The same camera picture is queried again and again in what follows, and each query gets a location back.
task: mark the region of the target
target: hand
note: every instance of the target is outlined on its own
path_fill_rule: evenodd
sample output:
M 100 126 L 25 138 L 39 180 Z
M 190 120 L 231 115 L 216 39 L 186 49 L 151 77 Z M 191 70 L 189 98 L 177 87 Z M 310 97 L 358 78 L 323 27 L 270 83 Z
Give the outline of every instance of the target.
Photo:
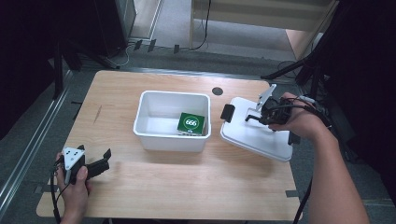
M 291 99 L 296 98 L 295 95 L 289 92 L 285 92 L 282 97 Z M 306 105 L 306 103 L 299 100 L 294 100 L 293 104 Z M 328 131 L 318 116 L 302 108 L 293 108 L 291 110 L 291 116 L 286 124 L 270 124 L 269 128 L 275 131 L 288 130 L 299 135 L 300 137 L 308 138 L 309 140 L 314 140 L 318 134 Z
M 60 158 L 62 153 L 58 153 L 56 160 Z M 91 184 L 86 181 L 88 170 L 86 166 L 82 166 L 78 170 L 76 184 L 70 184 L 62 193 L 64 198 L 64 216 L 61 223 L 79 223 L 85 215 L 88 207 L 88 195 L 92 190 Z M 64 171 L 58 168 L 57 181 L 60 190 L 64 189 Z

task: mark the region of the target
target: wooden table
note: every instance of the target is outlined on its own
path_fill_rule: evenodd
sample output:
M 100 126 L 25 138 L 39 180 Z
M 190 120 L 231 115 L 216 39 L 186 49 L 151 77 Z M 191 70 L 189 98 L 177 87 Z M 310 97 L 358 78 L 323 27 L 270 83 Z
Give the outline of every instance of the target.
M 224 93 L 212 93 L 220 87 Z M 85 145 L 86 162 L 112 150 L 110 169 L 92 179 L 87 217 L 292 220 L 299 206 L 288 162 L 272 161 L 220 138 L 225 104 L 252 101 L 265 81 L 142 73 L 98 72 L 65 143 Z M 201 153 L 147 151 L 133 133 L 146 90 L 205 93 L 211 98 L 212 135 Z M 63 211 L 64 203 L 58 202 Z M 36 209 L 52 217 L 50 193 Z

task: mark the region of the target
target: black clip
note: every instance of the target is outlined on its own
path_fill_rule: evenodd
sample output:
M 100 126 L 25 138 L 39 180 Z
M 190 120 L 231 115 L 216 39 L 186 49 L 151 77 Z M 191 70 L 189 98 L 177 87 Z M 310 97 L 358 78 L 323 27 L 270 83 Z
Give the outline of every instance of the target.
M 225 105 L 220 118 L 225 119 L 225 121 L 230 123 L 231 119 L 233 118 L 234 111 L 235 111 L 234 105 Z
M 148 46 L 148 52 L 152 52 L 154 51 L 154 47 L 155 47 L 155 42 L 157 41 L 157 39 L 153 39 L 149 42 L 149 46 Z
M 301 138 L 299 135 L 289 132 L 289 139 L 288 139 L 288 144 L 291 146 L 291 144 L 297 144 L 299 145 L 301 142 Z
M 139 40 L 134 44 L 134 50 L 140 49 L 140 46 L 142 45 L 143 40 Z
M 174 54 L 177 54 L 180 51 L 180 45 L 175 45 Z

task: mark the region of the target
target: green card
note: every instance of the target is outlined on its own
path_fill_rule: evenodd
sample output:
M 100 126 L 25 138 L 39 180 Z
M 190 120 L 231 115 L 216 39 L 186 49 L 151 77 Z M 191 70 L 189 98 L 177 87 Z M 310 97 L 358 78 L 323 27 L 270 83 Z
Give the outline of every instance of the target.
M 184 135 L 202 136 L 205 126 L 205 117 L 188 113 L 181 113 L 177 130 Z

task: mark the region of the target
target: white plastic bin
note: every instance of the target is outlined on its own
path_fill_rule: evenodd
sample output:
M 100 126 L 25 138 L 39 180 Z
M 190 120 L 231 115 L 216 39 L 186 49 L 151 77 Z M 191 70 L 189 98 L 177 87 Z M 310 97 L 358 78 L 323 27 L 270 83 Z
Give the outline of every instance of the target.
M 202 136 L 180 135 L 177 125 L 181 112 L 205 117 Z M 210 98 L 199 93 L 144 91 L 134 133 L 147 150 L 200 152 L 211 134 Z

